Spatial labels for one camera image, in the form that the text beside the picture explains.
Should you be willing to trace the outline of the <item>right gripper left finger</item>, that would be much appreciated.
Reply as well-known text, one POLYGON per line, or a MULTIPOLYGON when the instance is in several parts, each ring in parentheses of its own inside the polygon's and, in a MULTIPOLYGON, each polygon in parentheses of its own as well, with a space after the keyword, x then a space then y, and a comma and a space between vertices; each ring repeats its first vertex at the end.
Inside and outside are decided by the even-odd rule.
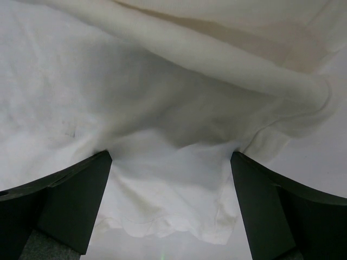
POLYGON ((1 191, 1 259, 85 255, 112 158, 99 152, 73 166, 1 191))

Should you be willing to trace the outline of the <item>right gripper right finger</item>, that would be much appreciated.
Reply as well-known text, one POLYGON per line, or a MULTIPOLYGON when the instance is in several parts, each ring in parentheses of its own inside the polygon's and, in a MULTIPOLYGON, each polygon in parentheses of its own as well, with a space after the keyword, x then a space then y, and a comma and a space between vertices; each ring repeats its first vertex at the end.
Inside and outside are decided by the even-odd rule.
POLYGON ((252 259, 346 259, 346 199, 273 172, 240 152, 230 160, 252 259))

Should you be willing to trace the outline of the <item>white tank top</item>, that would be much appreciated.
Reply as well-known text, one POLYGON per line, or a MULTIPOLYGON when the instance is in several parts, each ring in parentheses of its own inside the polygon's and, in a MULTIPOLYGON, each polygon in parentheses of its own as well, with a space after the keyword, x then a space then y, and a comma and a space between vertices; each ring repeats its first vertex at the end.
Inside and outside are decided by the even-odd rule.
POLYGON ((1 188, 108 150, 94 235, 239 219, 233 151, 272 160, 346 97, 346 1, 1 1, 1 188))

